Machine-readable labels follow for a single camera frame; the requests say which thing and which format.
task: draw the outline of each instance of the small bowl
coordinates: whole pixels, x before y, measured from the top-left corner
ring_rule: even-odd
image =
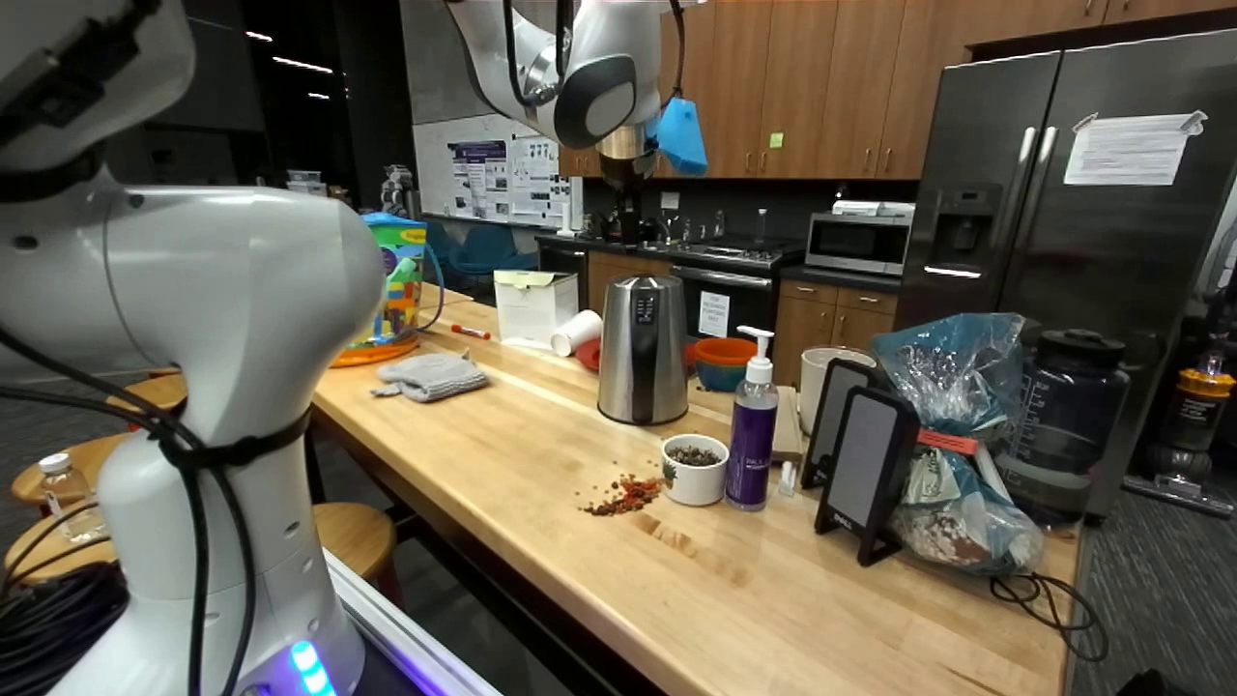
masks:
[[[681,506],[710,506],[728,492],[732,448],[709,434],[677,434],[662,443],[666,492]]]

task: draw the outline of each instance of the paper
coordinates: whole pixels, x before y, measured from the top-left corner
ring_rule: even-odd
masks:
[[[558,144],[503,116],[419,125],[419,201],[429,218],[558,227],[568,187]]]
[[[732,338],[732,296],[728,296],[728,294],[701,289],[695,330],[701,330],[702,338]]]
[[[1081,120],[1068,187],[1170,187],[1206,113]]]

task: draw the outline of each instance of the towel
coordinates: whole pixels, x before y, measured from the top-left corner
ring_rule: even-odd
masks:
[[[375,393],[397,389],[413,402],[440,402],[492,383],[464,353],[406,354],[378,369],[378,378],[384,388]]]

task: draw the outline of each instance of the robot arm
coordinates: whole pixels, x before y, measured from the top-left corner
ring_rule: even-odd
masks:
[[[558,40],[503,0],[447,0],[486,103],[565,148],[597,148],[662,113],[662,6],[666,0],[583,0],[561,70]]]

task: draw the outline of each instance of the bottle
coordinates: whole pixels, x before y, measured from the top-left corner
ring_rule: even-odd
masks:
[[[61,526],[75,544],[103,537],[98,512],[66,513],[68,506],[89,497],[85,477],[68,464],[68,451],[53,451],[39,461],[44,472],[44,506]]]
[[[732,464],[728,464],[728,496],[733,504],[757,506],[767,504],[767,482],[772,469],[772,421],[776,421],[776,389],[772,389],[772,334],[737,326],[737,334],[757,340],[757,354],[745,358],[745,374],[733,393],[732,421]]]

